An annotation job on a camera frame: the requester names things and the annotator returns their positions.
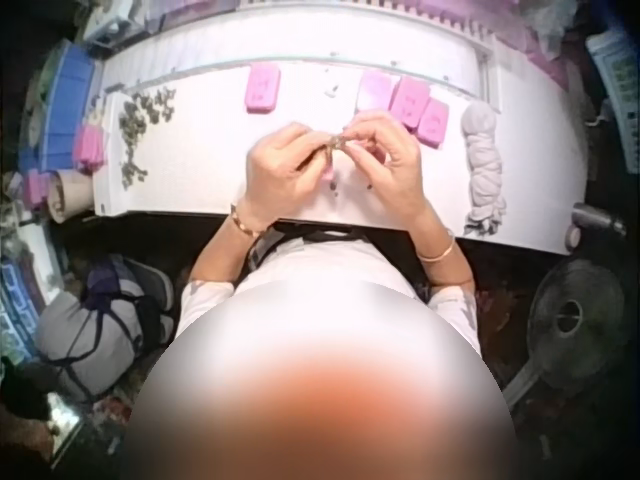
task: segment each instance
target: white cloth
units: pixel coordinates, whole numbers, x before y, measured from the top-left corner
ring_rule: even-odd
[[[235,293],[269,282],[303,282],[311,277],[372,282],[419,301],[402,274],[373,245],[362,240],[307,244],[302,239],[291,240],[269,255],[262,266],[238,286]],[[182,314],[177,335],[233,294],[231,283],[189,283],[182,294]],[[319,301],[324,300],[323,292],[318,292],[318,296]],[[480,353],[476,303],[472,295],[459,287],[448,287],[436,293],[428,307],[451,324]]]
[[[502,198],[502,158],[495,145],[496,114],[484,102],[471,103],[462,115],[471,167],[471,202],[467,229],[494,234],[506,214]]]

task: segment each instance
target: hand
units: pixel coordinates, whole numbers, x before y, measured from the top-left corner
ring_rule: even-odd
[[[328,165],[321,147],[330,139],[292,123],[256,143],[247,155],[247,191],[236,206],[247,228],[264,231],[302,205]]]
[[[356,115],[342,137],[347,140],[345,152],[369,178],[380,201],[409,228],[428,205],[422,189],[418,141],[385,111]],[[376,159],[380,149],[390,157],[386,163]]]

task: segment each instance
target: woman's left hand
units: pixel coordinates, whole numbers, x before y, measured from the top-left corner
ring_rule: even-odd
[[[264,231],[298,209],[328,165],[331,135],[292,123],[259,140],[247,155],[247,191],[236,212],[253,231]]]

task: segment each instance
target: plastic bag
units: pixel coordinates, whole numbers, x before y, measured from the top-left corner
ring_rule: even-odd
[[[522,16],[538,34],[548,60],[560,56],[564,32],[573,24],[577,10],[578,0],[532,0],[522,6]]]

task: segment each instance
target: bag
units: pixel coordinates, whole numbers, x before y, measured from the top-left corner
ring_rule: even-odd
[[[94,402],[138,357],[166,345],[173,327],[122,257],[112,255],[89,274],[82,301],[62,292],[45,308],[35,340],[60,385],[74,399]]]

